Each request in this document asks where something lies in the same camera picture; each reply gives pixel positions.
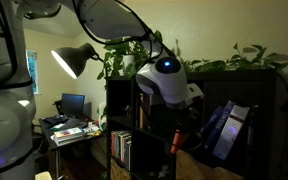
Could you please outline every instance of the bookshelf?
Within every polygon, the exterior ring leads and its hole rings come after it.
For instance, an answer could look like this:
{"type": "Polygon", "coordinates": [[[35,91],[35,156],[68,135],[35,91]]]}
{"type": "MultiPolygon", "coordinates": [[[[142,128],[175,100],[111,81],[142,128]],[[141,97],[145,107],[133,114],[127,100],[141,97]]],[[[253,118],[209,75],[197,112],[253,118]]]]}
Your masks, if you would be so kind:
{"type": "MultiPolygon", "coordinates": [[[[192,122],[183,114],[169,111],[163,105],[150,106],[151,122],[155,125],[163,124],[162,127],[153,126],[152,128],[139,127],[139,94],[141,91],[136,82],[125,77],[109,77],[107,78],[108,134],[115,130],[130,131],[132,136],[131,167],[127,172],[131,179],[160,179],[156,173],[161,171],[163,165],[167,164],[169,173],[161,179],[171,180],[176,178],[176,155],[169,152],[175,132],[172,126],[176,122],[180,120],[184,127],[199,129],[206,123],[216,107],[219,104],[225,104],[228,100],[238,101],[248,106],[258,105],[259,119],[254,125],[254,155],[251,161],[245,160],[246,130],[243,129],[226,160],[221,160],[202,148],[187,152],[195,160],[209,167],[220,166],[250,179],[268,179],[276,77],[275,70],[189,73],[187,74],[188,83],[196,83],[204,93],[202,100],[192,104],[192,107],[199,112],[198,120],[192,122]],[[124,110],[127,105],[132,107],[129,114],[124,110]]],[[[192,146],[199,140],[192,137],[185,146],[192,146]]],[[[111,136],[107,136],[107,152],[111,152],[111,136]]],[[[108,172],[111,170],[111,159],[112,155],[108,153],[108,172]]],[[[125,168],[123,164],[118,163],[118,160],[116,161],[120,168],[125,168]]]]}

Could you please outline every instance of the computer monitor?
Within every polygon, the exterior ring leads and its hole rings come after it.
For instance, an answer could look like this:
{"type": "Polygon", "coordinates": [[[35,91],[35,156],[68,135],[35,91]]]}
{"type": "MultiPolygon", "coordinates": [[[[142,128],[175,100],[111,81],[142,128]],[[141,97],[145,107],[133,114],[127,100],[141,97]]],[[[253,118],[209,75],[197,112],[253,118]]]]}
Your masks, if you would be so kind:
{"type": "Polygon", "coordinates": [[[62,93],[60,113],[65,116],[80,116],[83,114],[84,95],[62,93]]]}

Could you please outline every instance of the lamp shade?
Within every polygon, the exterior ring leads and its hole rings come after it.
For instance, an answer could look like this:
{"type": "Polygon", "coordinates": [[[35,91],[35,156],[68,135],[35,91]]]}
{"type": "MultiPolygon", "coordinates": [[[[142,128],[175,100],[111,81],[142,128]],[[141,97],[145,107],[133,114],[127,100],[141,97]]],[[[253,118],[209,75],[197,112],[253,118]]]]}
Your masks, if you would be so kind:
{"type": "Polygon", "coordinates": [[[89,43],[85,43],[79,48],[62,47],[51,52],[56,61],[74,79],[82,74],[88,59],[97,60],[96,57],[98,57],[89,43]]]}

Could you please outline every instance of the white robot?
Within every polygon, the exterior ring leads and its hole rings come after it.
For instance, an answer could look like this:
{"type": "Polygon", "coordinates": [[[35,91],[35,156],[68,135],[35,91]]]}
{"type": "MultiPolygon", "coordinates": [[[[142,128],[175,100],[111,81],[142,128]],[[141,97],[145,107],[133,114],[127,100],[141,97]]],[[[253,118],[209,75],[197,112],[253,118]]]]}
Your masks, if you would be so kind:
{"type": "Polygon", "coordinates": [[[34,179],[31,121],[36,107],[22,19],[55,16],[62,5],[76,13],[90,36],[141,38],[152,53],[152,59],[136,75],[145,93],[161,95],[168,107],[177,109],[201,95],[196,85],[186,83],[184,69],[169,49],[118,1],[0,0],[0,180],[34,179]]]}

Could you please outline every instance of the desk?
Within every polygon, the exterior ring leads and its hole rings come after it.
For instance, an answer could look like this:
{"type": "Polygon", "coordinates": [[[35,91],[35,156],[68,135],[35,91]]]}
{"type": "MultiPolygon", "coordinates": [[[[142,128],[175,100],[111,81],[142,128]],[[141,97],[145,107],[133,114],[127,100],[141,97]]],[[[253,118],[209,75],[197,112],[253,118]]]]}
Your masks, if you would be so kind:
{"type": "Polygon", "coordinates": [[[58,146],[52,139],[51,136],[54,135],[53,130],[50,130],[49,128],[47,128],[47,124],[43,121],[43,119],[39,119],[38,120],[40,125],[41,125],[41,131],[42,133],[45,135],[45,138],[47,139],[47,142],[49,144],[49,147],[51,149],[51,151],[55,151],[55,158],[56,158],[56,180],[59,178],[59,173],[60,173],[60,166],[61,166],[61,148],[63,147],[67,147],[76,143],[80,143],[83,141],[87,141],[87,140],[95,140],[98,139],[100,137],[103,137],[103,135],[99,135],[99,136],[86,136],[84,139],[78,140],[78,141],[74,141],[72,143],[69,144],[65,144],[62,146],[58,146]]]}

